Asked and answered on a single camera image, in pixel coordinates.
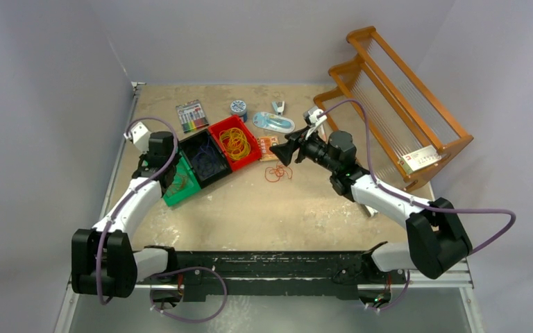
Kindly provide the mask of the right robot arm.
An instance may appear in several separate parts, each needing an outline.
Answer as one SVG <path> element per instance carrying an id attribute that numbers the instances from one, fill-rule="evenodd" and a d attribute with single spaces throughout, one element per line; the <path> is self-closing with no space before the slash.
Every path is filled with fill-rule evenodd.
<path id="1" fill-rule="evenodd" d="M 357 161 L 357 148 L 351 134 L 335 131 L 328 141 L 308 135 L 304 128 L 287 134 L 286 142 L 270 151 L 285 166 L 305 158 L 327 169 L 332 188 L 348 200 L 372 207 L 401 225 L 407 241 L 377 245 L 362 263 L 363 276 L 379 282 L 389 271 L 417 270 L 437 279 L 473 251 L 460 218 L 450 201 L 434 201 L 410 196 L 374 178 L 371 169 Z"/>

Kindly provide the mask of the red plastic bin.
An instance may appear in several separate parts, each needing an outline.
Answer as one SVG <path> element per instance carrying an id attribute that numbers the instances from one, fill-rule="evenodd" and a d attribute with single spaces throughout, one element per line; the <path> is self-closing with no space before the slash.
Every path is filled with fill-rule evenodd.
<path id="1" fill-rule="evenodd" d="M 236 115 L 209 126 L 211 136 L 224 153 L 232 171 L 257 162 L 261 157 L 257 139 Z"/>

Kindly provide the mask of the wooden rack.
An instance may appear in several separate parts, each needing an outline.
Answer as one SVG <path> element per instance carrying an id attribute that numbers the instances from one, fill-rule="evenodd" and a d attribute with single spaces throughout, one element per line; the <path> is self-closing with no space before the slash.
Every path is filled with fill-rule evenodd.
<path id="1" fill-rule="evenodd" d="M 369 26 L 347 34 L 355 56 L 328 70 L 336 86 L 314 97 L 327 110 L 333 130 L 352 133 L 358 159 L 366 163 L 366 130 L 370 123 L 371 159 L 377 177 L 411 192 L 425 186 L 472 141 L 473 136 L 428 89 L 407 63 Z M 407 175 L 402 155 L 433 146 L 439 162 Z"/>

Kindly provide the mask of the marker pen pack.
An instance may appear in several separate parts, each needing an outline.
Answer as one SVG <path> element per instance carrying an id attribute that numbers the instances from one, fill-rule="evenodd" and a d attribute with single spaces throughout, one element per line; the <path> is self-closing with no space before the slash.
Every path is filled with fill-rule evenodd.
<path id="1" fill-rule="evenodd" d="M 210 125 L 203 106 L 198 99 L 177 105 L 176 112 L 184 133 L 207 128 Z"/>

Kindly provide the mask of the small round tin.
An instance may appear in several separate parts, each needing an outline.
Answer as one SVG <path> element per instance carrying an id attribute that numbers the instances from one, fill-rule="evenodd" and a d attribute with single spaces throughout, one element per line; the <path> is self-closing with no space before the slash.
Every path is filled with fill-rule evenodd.
<path id="1" fill-rule="evenodd" d="M 240 99 L 232 101 L 230 104 L 230 113 L 231 115 L 238 116 L 243 122 L 246 122 L 248 119 L 247 104 Z"/>

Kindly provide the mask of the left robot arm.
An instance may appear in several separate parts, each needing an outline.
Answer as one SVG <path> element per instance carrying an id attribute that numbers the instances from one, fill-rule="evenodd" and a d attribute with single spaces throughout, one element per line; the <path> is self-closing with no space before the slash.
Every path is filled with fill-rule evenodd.
<path id="1" fill-rule="evenodd" d="M 173 248 L 149 246 L 134 251 L 130 238 L 149 210 L 171 185 L 179 162 L 178 140 L 168 131 L 151 133 L 142 127 L 128 138 L 141 150 L 139 165 L 116 205 L 90 229 L 71 238 L 71 287 L 106 304 L 126 298 L 137 282 L 152 275 L 163 284 L 175 281 L 179 265 Z"/>

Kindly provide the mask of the white small box on rack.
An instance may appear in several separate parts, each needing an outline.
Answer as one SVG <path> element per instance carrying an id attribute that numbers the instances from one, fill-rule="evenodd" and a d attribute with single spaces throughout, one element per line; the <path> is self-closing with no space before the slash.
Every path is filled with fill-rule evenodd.
<path id="1" fill-rule="evenodd" d="M 435 147 L 425 146 L 411 153 L 402 155 L 398 161 L 399 165 L 404 169 L 407 175 L 410 175 L 425 167 L 436 164 L 441 160 L 440 154 L 437 153 Z"/>

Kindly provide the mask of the green plastic bin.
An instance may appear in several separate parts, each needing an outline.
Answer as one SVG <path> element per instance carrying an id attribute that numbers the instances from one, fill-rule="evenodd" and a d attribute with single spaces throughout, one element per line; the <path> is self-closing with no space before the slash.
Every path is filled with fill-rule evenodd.
<path id="1" fill-rule="evenodd" d="M 163 196 L 168 207 L 173 207 L 181 201 L 193 196 L 201 190 L 194 170 L 184 157 L 179 159 L 176 165 L 176 174 L 171 185 L 167 188 Z"/>

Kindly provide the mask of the black plastic bin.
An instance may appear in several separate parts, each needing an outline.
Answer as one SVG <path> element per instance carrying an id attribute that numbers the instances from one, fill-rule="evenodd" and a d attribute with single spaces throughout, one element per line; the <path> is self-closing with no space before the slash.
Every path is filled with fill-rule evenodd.
<path id="1" fill-rule="evenodd" d="M 209 187 L 232 173 L 224 153 L 209 130 L 202 130 L 180 139 L 179 148 L 194 170 L 201 189 Z"/>

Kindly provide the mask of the blue correction tape package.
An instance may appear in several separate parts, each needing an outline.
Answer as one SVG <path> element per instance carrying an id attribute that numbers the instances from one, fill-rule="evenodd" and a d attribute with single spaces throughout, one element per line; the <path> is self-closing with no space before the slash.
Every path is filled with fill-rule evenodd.
<path id="1" fill-rule="evenodd" d="M 288 134 L 295 129 L 295 123 L 286 117 L 268 112 L 257 112 L 252 118 L 252 123 L 258 128 Z"/>

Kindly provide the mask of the white rectangular block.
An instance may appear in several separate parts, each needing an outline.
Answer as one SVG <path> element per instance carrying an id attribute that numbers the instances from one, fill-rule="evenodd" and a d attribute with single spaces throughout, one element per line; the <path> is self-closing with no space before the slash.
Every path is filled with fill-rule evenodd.
<path id="1" fill-rule="evenodd" d="M 379 214 L 379 211 L 377 211 L 376 209 L 374 209 L 372 207 L 369 207 L 368 205 L 362 205 L 362 209 L 364 210 L 365 214 L 368 217 L 374 217 L 374 216 L 377 216 Z"/>

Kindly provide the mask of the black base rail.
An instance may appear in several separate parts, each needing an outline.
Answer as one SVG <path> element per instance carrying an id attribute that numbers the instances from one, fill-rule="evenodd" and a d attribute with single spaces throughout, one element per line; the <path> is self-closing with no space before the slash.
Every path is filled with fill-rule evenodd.
<path id="1" fill-rule="evenodd" d="M 331 296 L 387 303 L 405 272 L 382 272 L 365 251 L 171 251 L 168 267 L 137 282 L 175 291 L 185 302 L 207 296 Z"/>

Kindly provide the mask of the orange spiral notebook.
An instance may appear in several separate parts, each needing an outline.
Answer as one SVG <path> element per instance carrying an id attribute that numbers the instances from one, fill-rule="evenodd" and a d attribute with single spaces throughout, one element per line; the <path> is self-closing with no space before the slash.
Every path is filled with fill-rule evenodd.
<path id="1" fill-rule="evenodd" d="M 257 143 L 260 148 L 261 157 L 259 161 L 268 162 L 272 160 L 278 160 L 276 155 L 271 152 L 270 148 L 277 146 L 279 140 L 277 136 L 262 136 L 257 138 Z"/>

